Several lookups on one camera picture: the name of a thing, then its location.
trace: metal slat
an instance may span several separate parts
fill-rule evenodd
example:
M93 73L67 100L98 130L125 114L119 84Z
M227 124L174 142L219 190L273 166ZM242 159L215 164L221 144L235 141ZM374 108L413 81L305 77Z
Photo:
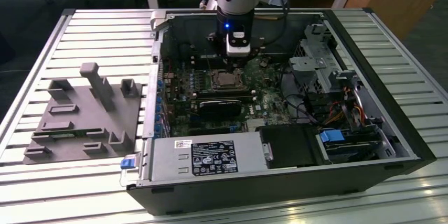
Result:
M347 58L341 57L343 60L343 63L346 65L350 65L350 61ZM402 57L369 57L366 58L366 61L369 62L369 64L371 65L371 67L374 66L394 66L394 65L407 65L409 62L406 61L406 59L403 59Z
M418 76L414 73L413 74L381 75L379 79L383 84L423 82L421 76Z
M69 26L149 25L149 18L73 19Z
M343 28L377 28L373 22L341 22Z
M448 114L446 104L402 106L401 110L407 117Z
M338 48L337 53L341 56L343 55L342 50ZM399 51L397 49L361 49L361 53L365 57L387 57L387 56L395 56L401 57Z
M413 127L417 130L430 129L430 128L445 128L448 127L448 116L425 116L421 118L409 118Z
M71 19L87 18L150 18L151 12L129 12L129 13L74 13Z
M427 136L448 136L448 127L446 128L439 128L439 129L430 129L430 130L418 130L418 134L421 137L427 137Z
M75 13L151 13L149 9L91 9L91 10L75 10Z
M413 83L413 84L390 84L385 85L390 94L417 94L417 93L430 93L433 89L430 85L425 83Z
M377 28L349 28L346 29L349 35L358 35L358 34L382 34L381 30Z
M113 158L101 158L101 159L91 159L91 160L81 160L81 161L69 161L69 162L57 162L57 163L47 163L47 164L35 164L35 165L14 165L14 166L2 166L0 167L0 174L30 174L33 172L39 171L59 171L69 168L77 167L89 167L95 166L101 167L103 165L118 165L122 158L113 157Z
M358 49L394 49L394 45L390 42L354 42Z
M346 22L346 23L357 23L357 22L373 22L371 19L362 15L362 16L339 16L337 17L339 22Z
M150 25L126 25L126 26L67 26L65 34L71 33L110 33L119 31L151 31Z
M382 35L382 34L377 34L377 35L351 35L351 39L354 42L358 41L389 41L387 38Z
M85 62L94 62L99 67L103 66L125 66L125 65L146 65L151 63L149 56L126 56L113 58L74 58L74 59L58 59L50 60L46 64L46 68L66 68L79 67Z
M63 41L57 45L57 49L89 49L89 48L117 48L117 47L150 47L154 40L98 40L98 41Z
M345 16L361 16L361 17L365 17L365 12L362 10L333 10L333 13L338 17L345 17Z
M151 47L55 50L51 59L150 55Z
M54 178L70 178L75 176L86 175L105 175L111 173L119 173L119 161L111 165L101 165L91 167L74 167L70 169L57 169L57 170L41 170L31 173L14 173L5 174L0 176L0 184L11 182L30 182L34 180L45 180Z
M107 39L149 39L150 32L122 32L122 33L86 33L86 34L63 34L61 41L70 40L107 40Z
M110 183L118 180L119 174L111 174L0 186L0 204L122 191L123 188L119 186L119 183Z

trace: grey plastic peg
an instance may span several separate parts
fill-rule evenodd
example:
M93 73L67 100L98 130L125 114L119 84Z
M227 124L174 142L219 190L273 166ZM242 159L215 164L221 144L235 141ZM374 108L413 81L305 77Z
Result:
M114 104L110 99L110 85L106 79L101 79L98 76L98 65L94 62L82 63L78 73L89 80L94 97L99 99L105 111L114 110Z

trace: black side panel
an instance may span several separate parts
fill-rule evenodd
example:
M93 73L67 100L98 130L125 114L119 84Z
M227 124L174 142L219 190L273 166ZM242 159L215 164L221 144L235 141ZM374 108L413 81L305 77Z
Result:
M327 22L330 23L330 26L334 29L334 32L342 42L342 46L346 48L346 51L349 53L349 56L353 59L353 62L363 75L366 82L369 86L371 87L371 90L377 96L377 99L379 100L386 113L389 114L391 121L394 122L403 139L406 140L413 153L423 160L423 165L427 165L433 161L435 161L435 157L423 142L417 130L414 129L406 115L403 114L395 100L393 99L389 91L386 90L383 83L381 82L373 68L370 67L361 51L358 50L341 22L338 21L333 11L325 10L325 16L327 19Z
M151 215L186 213L363 191L417 163L418 161L394 162L294 174L198 181L163 185L159 190L157 187L129 187L126 191ZM391 165L397 165L397 168L389 169Z

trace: metal bracket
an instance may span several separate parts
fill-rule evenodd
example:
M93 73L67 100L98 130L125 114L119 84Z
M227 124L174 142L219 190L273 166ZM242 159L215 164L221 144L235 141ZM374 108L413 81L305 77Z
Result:
M167 19L170 19L170 17L166 17L166 11L165 10L154 10L150 13L150 19L149 19L151 30L153 31L159 31L163 27L166 27L167 26L167 22L166 22Z

